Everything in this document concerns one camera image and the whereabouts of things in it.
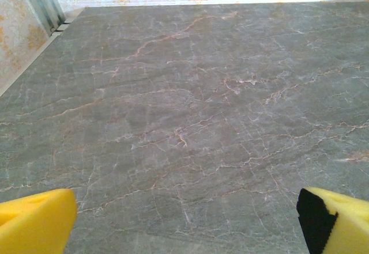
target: gray stone surface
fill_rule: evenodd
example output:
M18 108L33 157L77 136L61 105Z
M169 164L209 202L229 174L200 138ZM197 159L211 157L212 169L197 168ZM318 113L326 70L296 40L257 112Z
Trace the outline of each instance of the gray stone surface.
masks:
M369 199L369 3L89 8L0 98L0 200L72 188L65 253L308 253Z

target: marble floor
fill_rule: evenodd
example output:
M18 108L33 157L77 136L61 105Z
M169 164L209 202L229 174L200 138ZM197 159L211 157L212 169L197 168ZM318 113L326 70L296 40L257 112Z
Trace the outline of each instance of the marble floor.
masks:
M0 98L0 201L72 188L72 253L308 253L369 199L369 3L85 9Z

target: marble veining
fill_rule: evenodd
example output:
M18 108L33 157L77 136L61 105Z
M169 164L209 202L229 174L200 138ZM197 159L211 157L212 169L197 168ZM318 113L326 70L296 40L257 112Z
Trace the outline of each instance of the marble veining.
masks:
M369 199L369 3L87 8L0 98L0 201L72 188L65 253L308 253Z

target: gray marble tile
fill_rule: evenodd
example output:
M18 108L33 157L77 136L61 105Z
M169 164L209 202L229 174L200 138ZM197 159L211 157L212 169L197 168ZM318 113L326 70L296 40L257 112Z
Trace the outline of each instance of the gray marble tile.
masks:
M88 8L0 98L0 200L73 188L65 253L307 253L369 199L369 3Z

